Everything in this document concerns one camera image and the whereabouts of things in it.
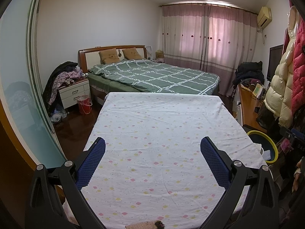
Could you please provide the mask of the dark clothes pile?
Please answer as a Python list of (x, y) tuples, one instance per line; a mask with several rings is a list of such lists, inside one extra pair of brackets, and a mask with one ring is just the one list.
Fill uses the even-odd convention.
[(262, 73), (263, 62), (243, 62), (235, 71), (235, 78), (232, 82), (233, 88), (236, 89), (238, 84), (245, 79), (256, 79), (264, 84), (265, 78)]

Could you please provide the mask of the far bedside table items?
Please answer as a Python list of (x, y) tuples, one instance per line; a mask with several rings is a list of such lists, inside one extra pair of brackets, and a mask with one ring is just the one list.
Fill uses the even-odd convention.
[(162, 50), (157, 50), (153, 51), (152, 46), (146, 46), (146, 53), (147, 53), (147, 58), (149, 60), (158, 62), (158, 63), (163, 63), (164, 62), (164, 53)]

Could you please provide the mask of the white nightstand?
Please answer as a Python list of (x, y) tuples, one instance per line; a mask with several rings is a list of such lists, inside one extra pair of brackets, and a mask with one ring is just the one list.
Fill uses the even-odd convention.
[(78, 80), (67, 87), (61, 87), (58, 91), (64, 109), (77, 104), (77, 99), (81, 96), (88, 95), (91, 97), (89, 80), (87, 78)]

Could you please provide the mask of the wooden desk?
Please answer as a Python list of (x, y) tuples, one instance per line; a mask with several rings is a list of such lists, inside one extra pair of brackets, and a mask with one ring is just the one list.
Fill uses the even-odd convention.
[(261, 127), (256, 121), (256, 107), (261, 107), (262, 102), (256, 99), (251, 91), (245, 90), (239, 84), (233, 100), (233, 115), (237, 122), (246, 129), (246, 131), (257, 130), (266, 133), (266, 129)]

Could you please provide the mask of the beige air conditioner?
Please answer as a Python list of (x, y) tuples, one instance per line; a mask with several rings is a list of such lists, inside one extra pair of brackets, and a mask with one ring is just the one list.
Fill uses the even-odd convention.
[(258, 27), (264, 29), (272, 21), (271, 9), (269, 7), (262, 7), (257, 17)]

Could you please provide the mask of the red quilted jacket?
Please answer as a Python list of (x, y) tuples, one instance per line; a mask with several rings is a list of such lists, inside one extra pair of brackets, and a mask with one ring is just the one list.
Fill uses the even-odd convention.
[(293, 56), (292, 114), (304, 105), (304, 19), (299, 19)]

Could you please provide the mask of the white foam net sleeve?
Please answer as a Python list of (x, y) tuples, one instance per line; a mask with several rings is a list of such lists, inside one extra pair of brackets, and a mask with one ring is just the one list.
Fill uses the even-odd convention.
[(263, 156), (263, 159), (265, 161), (270, 161), (271, 160), (271, 151), (270, 150), (264, 150), (262, 156)]

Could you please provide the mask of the green plaid duvet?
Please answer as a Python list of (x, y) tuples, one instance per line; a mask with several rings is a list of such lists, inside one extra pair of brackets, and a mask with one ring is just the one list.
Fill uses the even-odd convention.
[(146, 59), (95, 65), (89, 73), (150, 93), (212, 95), (220, 82), (213, 73)]

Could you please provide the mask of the brown pillow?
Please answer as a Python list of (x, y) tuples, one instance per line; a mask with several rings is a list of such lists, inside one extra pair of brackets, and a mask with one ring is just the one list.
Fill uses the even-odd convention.
[(143, 57), (138, 53), (136, 48), (123, 49), (123, 54), (128, 60), (141, 60)]
[(99, 51), (101, 64), (112, 64), (120, 61), (115, 48)]

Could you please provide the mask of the right brown pillow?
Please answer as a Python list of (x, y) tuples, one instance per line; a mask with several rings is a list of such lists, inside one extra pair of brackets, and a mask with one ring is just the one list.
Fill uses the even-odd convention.
[(136, 48), (123, 49), (123, 54), (128, 60), (141, 60), (143, 57), (138, 53)]

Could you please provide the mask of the sliding wardrobe door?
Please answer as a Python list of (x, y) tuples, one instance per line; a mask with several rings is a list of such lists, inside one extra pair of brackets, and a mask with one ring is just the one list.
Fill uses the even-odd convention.
[(39, 0), (12, 0), (1, 17), (1, 103), (12, 130), (35, 164), (55, 168), (65, 157), (38, 103), (34, 31)]

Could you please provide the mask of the cream puffer jacket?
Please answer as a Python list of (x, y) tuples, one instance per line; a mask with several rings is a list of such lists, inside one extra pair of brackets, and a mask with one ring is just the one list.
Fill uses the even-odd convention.
[(275, 70), (275, 74), (264, 99), (266, 108), (274, 114), (275, 118), (279, 119), (279, 125), (285, 128), (289, 128), (293, 121), (293, 55), (299, 21), (299, 12), (295, 6), (292, 6), (288, 13), (287, 33), (289, 42)]

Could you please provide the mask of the red bucket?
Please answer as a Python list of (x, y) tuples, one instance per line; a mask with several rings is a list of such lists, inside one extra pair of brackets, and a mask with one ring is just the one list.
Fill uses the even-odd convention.
[(89, 95), (83, 95), (77, 98), (77, 104), (79, 106), (80, 113), (87, 115), (91, 113), (92, 100)]

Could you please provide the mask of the yellow rimmed trash bin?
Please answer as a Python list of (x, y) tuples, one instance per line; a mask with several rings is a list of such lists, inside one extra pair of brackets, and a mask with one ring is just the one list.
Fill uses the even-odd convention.
[(265, 161), (268, 165), (273, 164), (278, 159), (278, 149), (273, 140), (263, 132), (251, 130), (247, 132), (248, 137), (257, 146), (259, 153), (262, 155), (264, 150), (271, 151), (271, 160)]

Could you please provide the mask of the black television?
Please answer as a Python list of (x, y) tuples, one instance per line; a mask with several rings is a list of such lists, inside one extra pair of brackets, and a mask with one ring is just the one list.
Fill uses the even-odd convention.
[(269, 50), (269, 61), (268, 61), (268, 71), (267, 71), (267, 80), (271, 82), (275, 70), (280, 63), (280, 60), (283, 55), (283, 45), (278, 45), (271, 47)]

